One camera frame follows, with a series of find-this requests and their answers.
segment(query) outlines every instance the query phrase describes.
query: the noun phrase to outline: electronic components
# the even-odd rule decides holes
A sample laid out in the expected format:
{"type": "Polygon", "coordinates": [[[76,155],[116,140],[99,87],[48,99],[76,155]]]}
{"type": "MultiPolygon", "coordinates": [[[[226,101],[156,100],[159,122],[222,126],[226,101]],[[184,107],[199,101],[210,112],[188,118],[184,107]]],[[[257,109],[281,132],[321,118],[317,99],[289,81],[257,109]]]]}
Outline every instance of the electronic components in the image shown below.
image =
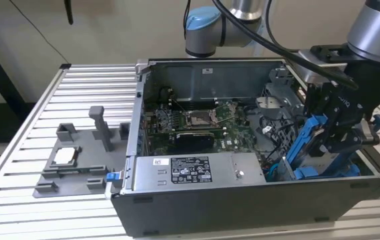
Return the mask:
{"type": "Polygon", "coordinates": [[[176,134],[174,145],[168,147],[174,154],[200,153],[208,151],[214,146],[215,136],[210,132],[179,133],[176,134]]]}
{"type": "Polygon", "coordinates": [[[152,105],[153,110],[145,112],[149,116],[144,116],[149,155],[257,152],[243,108],[234,100],[216,102],[211,109],[203,109],[210,102],[176,102],[182,106],[176,110],[152,105]]]}
{"type": "Polygon", "coordinates": [[[188,127],[210,127],[215,123],[210,118],[211,111],[190,111],[186,113],[186,123],[188,127]]]}

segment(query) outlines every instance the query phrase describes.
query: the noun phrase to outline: power supply label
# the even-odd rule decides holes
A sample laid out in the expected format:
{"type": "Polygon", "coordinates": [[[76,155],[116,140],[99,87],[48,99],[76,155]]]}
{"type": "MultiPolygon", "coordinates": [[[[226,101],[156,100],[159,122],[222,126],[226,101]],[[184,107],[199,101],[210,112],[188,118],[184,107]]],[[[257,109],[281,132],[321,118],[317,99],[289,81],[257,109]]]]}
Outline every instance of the power supply label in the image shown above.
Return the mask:
{"type": "Polygon", "coordinates": [[[210,183],[208,157],[172,157],[170,159],[170,172],[174,184],[210,183]]]}

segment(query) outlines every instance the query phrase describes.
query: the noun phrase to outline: aluminum slotted table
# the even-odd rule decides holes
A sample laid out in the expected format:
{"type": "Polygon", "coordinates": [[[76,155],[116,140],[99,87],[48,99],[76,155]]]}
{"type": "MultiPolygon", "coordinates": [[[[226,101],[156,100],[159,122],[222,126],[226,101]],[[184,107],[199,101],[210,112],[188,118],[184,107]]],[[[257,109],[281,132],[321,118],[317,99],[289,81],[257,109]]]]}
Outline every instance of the aluminum slotted table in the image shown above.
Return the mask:
{"type": "MultiPolygon", "coordinates": [[[[109,127],[129,121],[133,68],[72,65],[57,72],[0,157],[0,240],[129,239],[103,194],[33,198],[32,192],[58,123],[93,129],[87,116],[93,105],[104,106],[109,127]]],[[[184,234],[180,239],[380,239],[380,199],[360,202],[336,222],[184,234]]]]}

